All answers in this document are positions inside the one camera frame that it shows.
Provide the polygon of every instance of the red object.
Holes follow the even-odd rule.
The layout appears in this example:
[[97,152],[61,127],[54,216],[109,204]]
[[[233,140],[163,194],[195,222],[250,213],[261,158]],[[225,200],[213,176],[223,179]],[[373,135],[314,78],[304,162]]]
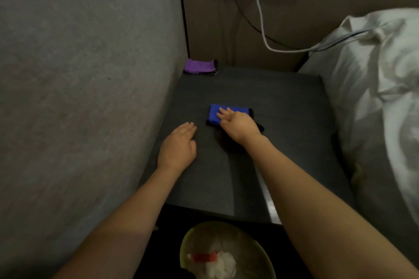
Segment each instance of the red object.
[[218,255],[215,251],[212,253],[190,253],[188,258],[197,263],[210,263],[217,261]]

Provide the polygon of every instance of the yellow bowl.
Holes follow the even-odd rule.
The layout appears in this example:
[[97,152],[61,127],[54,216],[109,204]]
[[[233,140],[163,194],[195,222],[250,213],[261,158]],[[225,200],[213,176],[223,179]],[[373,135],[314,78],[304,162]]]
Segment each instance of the yellow bowl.
[[224,222],[203,222],[195,225],[184,236],[180,249],[182,268],[191,271],[196,279],[207,279],[205,264],[188,259],[189,253],[226,251],[236,260],[235,279],[276,279],[268,255],[249,234]]

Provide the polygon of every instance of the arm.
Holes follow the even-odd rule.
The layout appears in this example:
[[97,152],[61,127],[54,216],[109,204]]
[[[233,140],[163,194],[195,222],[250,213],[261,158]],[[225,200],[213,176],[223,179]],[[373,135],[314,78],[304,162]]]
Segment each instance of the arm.
[[55,279],[134,276],[167,196],[196,157],[195,131],[194,123],[185,123],[165,139],[157,170],[86,238]]
[[261,171],[290,240],[316,278],[419,278],[371,224],[259,133],[244,113],[221,109],[221,127]]

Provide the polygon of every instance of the bed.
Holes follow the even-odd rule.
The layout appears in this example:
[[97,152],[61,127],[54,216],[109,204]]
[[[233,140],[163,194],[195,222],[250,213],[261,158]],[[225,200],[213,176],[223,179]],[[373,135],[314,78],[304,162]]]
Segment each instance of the bed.
[[419,267],[419,10],[347,17],[326,39],[369,27],[299,73],[322,77],[360,213]]

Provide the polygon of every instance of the left hand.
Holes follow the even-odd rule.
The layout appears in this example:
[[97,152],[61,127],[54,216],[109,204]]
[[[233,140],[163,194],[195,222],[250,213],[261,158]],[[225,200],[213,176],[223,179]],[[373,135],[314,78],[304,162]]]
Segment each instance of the left hand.
[[157,168],[179,176],[196,158],[196,142],[192,140],[196,126],[193,122],[177,127],[162,143]]

